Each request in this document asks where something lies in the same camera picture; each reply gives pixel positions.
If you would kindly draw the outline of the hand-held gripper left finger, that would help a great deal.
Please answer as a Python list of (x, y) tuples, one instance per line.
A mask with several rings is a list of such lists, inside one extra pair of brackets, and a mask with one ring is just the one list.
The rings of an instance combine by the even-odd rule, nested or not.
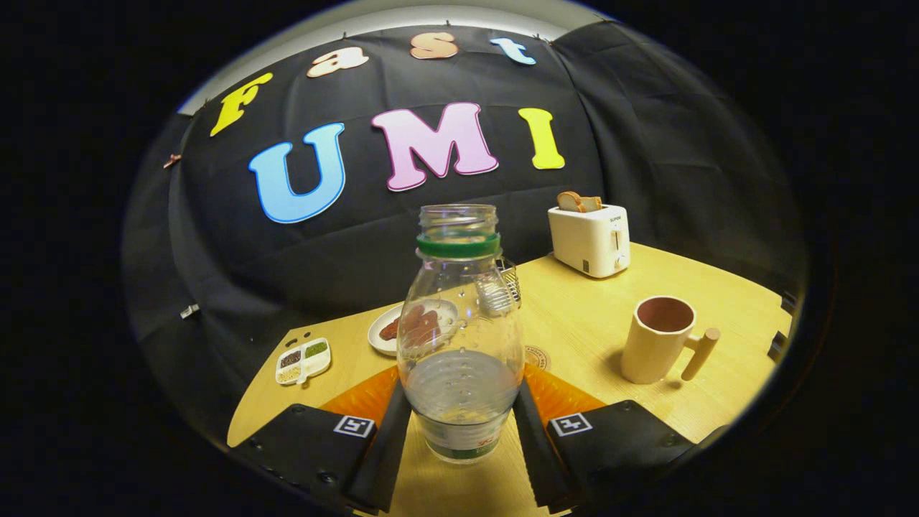
[(410, 415), (391, 367), (319, 408), (288, 405), (232, 451), (318, 513), (387, 513)]

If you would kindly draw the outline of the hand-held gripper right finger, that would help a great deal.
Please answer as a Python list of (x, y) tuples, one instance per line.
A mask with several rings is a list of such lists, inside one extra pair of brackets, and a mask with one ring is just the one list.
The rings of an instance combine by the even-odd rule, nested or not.
[(531, 364), (514, 416), (536, 503), (552, 513), (621, 503), (698, 449), (638, 402), (606, 404)]

